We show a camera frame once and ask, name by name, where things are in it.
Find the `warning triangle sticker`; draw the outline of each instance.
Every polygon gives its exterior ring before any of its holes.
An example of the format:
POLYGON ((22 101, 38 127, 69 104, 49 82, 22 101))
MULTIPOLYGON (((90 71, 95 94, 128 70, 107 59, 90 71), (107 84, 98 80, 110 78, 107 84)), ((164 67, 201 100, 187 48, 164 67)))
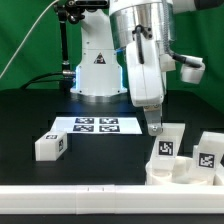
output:
POLYGON ((99 55, 97 56, 96 60, 94 61, 94 64, 106 64, 102 53, 99 53, 99 55))

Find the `white cube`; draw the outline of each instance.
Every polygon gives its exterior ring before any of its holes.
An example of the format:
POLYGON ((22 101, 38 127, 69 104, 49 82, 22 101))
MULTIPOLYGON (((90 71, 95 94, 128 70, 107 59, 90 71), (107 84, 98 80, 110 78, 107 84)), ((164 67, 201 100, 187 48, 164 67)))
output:
POLYGON ((35 142, 36 161, 56 161, 67 149, 67 133, 50 131, 35 142))

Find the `printed marker sheet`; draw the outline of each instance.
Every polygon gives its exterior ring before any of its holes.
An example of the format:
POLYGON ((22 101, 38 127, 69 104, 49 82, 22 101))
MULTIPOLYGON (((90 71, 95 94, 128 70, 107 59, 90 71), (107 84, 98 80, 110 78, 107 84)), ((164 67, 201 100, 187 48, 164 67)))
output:
POLYGON ((135 117, 57 117, 51 131, 81 134, 142 134, 135 117))

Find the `white box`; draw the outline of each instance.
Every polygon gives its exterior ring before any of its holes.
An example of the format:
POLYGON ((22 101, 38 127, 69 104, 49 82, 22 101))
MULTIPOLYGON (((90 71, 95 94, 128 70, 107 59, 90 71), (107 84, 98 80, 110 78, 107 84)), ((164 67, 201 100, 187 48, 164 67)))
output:
POLYGON ((36 161, 56 161, 67 149, 67 133, 50 131, 35 142, 36 161))
POLYGON ((115 186, 77 186, 76 214, 114 214, 115 186))

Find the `black tabletop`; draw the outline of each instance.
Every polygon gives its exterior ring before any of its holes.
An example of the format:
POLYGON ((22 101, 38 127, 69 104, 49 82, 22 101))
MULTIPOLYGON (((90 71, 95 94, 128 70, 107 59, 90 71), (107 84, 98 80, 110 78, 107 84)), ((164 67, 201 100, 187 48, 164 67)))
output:
MULTIPOLYGON (((191 156, 203 131, 224 133, 224 114, 189 92, 168 91, 163 122, 186 124, 180 155, 191 156)), ((133 107, 130 100, 91 104, 58 90, 0 91, 1 185, 142 185, 154 140, 147 134, 142 109, 133 107), (62 157, 56 162, 36 162, 34 143, 50 130, 57 116, 136 117, 142 134, 68 134, 68 149, 62 157)), ((222 215, 0 216, 0 223, 61 223, 64 218, 67 223, 224 220, 222 215)))

